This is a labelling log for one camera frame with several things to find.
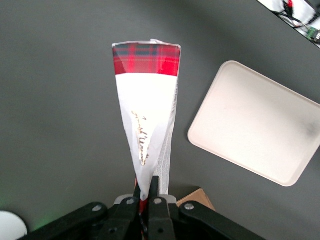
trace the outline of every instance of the dark gray surface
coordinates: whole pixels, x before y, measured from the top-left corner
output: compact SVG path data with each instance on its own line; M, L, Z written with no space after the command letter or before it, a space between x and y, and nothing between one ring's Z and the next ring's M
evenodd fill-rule
M282 187L187 139L229 60L320 103L320 50L264 6L2 0L0 22L0 210L34 230L133 192L111 44L155 38L182 46L170 194L200 186L219 213L266 239L319 238L320 151L294 186Z

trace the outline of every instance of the white tray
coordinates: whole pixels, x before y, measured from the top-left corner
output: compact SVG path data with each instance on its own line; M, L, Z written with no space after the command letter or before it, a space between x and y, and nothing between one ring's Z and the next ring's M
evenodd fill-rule
M218 71L188 138L199 148L289 187L320 145L320 105L228 61Z

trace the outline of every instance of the red plaid paper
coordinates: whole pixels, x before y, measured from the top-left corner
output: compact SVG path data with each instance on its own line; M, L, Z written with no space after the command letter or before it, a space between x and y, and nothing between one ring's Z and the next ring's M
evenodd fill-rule
M180 46L124 43L115 45L112 50L116 75L148 73L178 76Z

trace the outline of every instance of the white round object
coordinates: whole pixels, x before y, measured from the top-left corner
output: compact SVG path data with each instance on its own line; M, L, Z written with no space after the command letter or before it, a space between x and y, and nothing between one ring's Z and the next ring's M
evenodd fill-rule
M0 240L17 240L27 235L27 227L20 217L0 211Z

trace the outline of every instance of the screw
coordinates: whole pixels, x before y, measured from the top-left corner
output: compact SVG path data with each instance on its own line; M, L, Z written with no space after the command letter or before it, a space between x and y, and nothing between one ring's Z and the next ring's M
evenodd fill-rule
M118 231L118 229L115 227L115 228L110 228L109 229L109 234L115 234L116 231Z
M92 208L92 212L99 212L102 209L102 205L97 205L94 208Z
M195 208L195 206L191 203L187 203L186 205L184 205L184 208L187 210L192 210Z
M162 200L161 200L161 198L156 198L155 200L153 200L153 203L154 204L161 204Z
M130 204L134 204L135 200L133 198L130 198L129 200L126 201L126 204L130 205Z

